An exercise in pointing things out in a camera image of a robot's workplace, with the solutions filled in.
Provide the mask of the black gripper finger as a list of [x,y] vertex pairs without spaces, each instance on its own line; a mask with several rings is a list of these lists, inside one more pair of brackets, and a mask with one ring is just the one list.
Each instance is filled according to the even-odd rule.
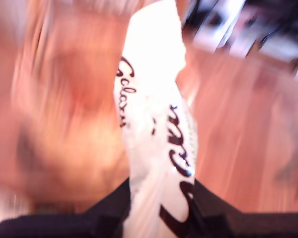
[[111,194],[89,208],[85,215],[92,222],[92,238],[121,238],[123,223],[130,212],[129,179]]
[[213,194],[197,180],[190,205],[191,238],[238,238],[235,227],[242,212]]

